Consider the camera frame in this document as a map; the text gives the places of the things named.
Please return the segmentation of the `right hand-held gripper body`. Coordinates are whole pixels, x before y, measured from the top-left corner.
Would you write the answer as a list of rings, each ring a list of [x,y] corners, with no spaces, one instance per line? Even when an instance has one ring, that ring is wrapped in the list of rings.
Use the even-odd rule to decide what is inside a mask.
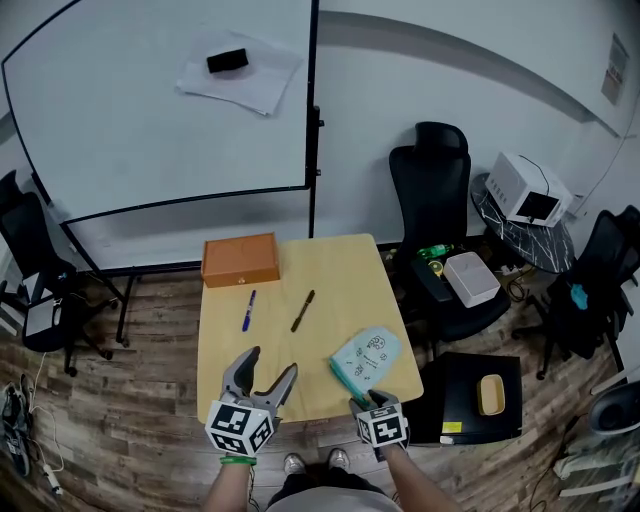
[[[371,408],[353,416],[360,440],[373,449],[378,462],[386,460],[383,453],[385,447],[407,449],[410,428],[400,403],[385,408]]]

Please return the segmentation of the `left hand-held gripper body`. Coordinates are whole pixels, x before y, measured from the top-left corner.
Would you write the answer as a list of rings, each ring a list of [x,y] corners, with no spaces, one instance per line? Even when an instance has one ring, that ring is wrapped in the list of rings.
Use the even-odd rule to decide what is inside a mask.
[[[280,405],[273,394],[224,392],[211,404],[205,432],[219,451],[255,457],[277,430]]]

